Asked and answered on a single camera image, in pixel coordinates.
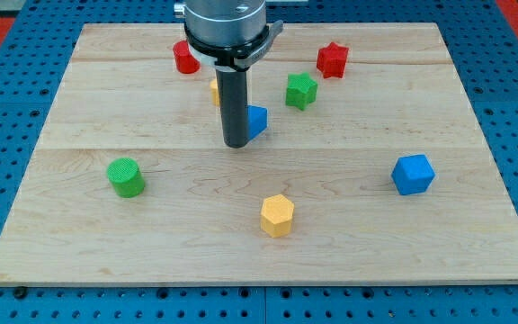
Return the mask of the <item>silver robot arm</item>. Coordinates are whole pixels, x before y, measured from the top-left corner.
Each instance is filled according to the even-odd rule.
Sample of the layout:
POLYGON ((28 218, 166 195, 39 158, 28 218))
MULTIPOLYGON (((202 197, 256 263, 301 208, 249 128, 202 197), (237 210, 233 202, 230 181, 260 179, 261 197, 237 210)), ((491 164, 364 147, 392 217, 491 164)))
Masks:
POLYGON ((261 60, 283 31, 267 22, 265 0, 184 0, 174 4, 183 20, 189 51, 214 68, 223 139, 233 149, 250 140, 247 70, 261 60))

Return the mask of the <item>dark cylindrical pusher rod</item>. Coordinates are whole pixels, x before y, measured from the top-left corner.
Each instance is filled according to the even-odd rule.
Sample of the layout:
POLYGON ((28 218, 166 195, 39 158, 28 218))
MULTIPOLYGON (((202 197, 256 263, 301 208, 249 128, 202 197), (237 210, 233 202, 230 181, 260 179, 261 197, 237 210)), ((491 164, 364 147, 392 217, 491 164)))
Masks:
POLYGON ((225 144, 233 149, 249 141, 246 72, 216 71, 225 144))

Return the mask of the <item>black clamp ring mount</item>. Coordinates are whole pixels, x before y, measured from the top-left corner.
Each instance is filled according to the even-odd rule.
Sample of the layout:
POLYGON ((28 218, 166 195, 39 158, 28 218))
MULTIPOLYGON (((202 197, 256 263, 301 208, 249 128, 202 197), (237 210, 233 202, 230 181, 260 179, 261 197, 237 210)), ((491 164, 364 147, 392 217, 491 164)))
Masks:
POLYGON ((191 54, 203 65, 219 72, 245 72, 271 49, 283 31, 283 21, 266 24, 251 40, 231 40, 227 45, 214 45, 197 37, 184 27, 191 54))

